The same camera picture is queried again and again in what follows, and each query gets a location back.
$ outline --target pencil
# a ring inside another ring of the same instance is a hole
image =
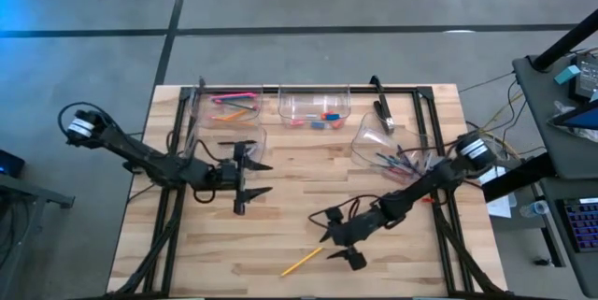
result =
[[[295,268],[301,266],[301,264],[305,263],[307,260],[309,260],[309,258],[315,256],[316,254],[318,254],[318,252],[320,252],[323,248],[317,248],[315,250],[313,250],[311,253],[309,253],[304,259],[300,260],[299,263],[294,264],[293,266],[289,267],[289,269],[287,269],[286,271],[282,272],[282,274],[280,275],[281,277],[284,277],[286,275],[288,275],[289,273],[291,273]]]

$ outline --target white paper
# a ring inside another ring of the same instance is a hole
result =
[[[484,173],[484,175],[480,176],[479,181],[484,184],[502,176],[504,173],[506,173],[504,167],[495,166],[491,170]],[[492,202],[487,203],[486,207],[488,208],[488,213],[492,216],[511,218],[511,206],[508,203],[508,196],[495,199]]]

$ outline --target white label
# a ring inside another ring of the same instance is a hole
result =
[[[598,203],[598,198],[580,198],[579,202],[581,204]]]
[[[79,118],[74,119],[73,122],[71,122],[71,123],[79,125],[79,126],[81,126],[83,128],[87,128],[90,131],[93,129],[93,125],[92,124],[90,124],[90,123],[88,123],[88,122],[86,122],[84,120],[81,120]]]
[[[74,123],[71,123],[70,125],[68,125],[68,129],[71,130],[71,131],[77,132],[77,133],[79,133],[81,135],[84,135],[86,137],[92,136],[92,131],[86,130],[83,127],[75,125]]]
[[[486,148],[486,146],[482,146],[482,147],[478,148],[477,150],[470,152],[469,155],[467,155],[467,156],[469,156],[469,158],[473,160],[473,159],[477,158],[480,154],[484,153],[486,150],[488,150],[488,148]]]
[[[478,139],[476,142],[474,142],[473,144],[465,147],[464,149],[462,149],[461,151],[459,151],[459,153],[461,155],[467,155],[467,153],[469,153],[470,151],[478,148],[479,146],[482,146],[484,144],[484,141]]]

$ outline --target wooden tabletop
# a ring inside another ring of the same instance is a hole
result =
[[[466,131],[457,87],[432,86],[442,136],[447,142]],[[165,151],[179,90],[180,86],[156,88],[144,142],[157,150]],[[321,244],[324,250],[314,258],[289,276],[279,276],[320,246],[323,229],[310,223],[307,215],[360,193],[383,194],[398,188],[396,183],[351,161],[351,140],[363,115],[373,111],[374,100],[373,94],[354,94],[351,115],[342,129],[292,130],[281,124],[277,96],[265,95],[260,114],[267,131],[262,163],[272,165],[274,170],[250,174],[247,187],[274,189],[248,204],[247,214],[242,217],[233,213],[233,193],[218,193],[213,203],[201,205],[192,198],[192,190],[187,190],[171,296],[446,295],[432,208],[424,202],[416,203],[406,220],[392,230],[379,230],[356,245],[368,261],[366,268],[351,271],[342,259],[326,260],[340,249],[329,240]],[[395,123],[417,131],[411,96],[387,94],[387,100]],[[432,131],[426,107],[424,112],[427,130]],[[131,193],[149,184],[146,177],[136,177]],[[109,291],[118,289],[148,252],[159,196],[160,189],[150,190],[127,207]],[[456,192],[456,200],[467,249],[492,281],[505,289],[482,191],[463,185]],[[454,251],[450,258],[457,285],[461,285]],[[163,262],[164,253],[157,280],[161,280]]]

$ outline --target keyboard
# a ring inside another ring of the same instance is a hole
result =
[[[577,252],[598,251],[598,197],[557,201]]]

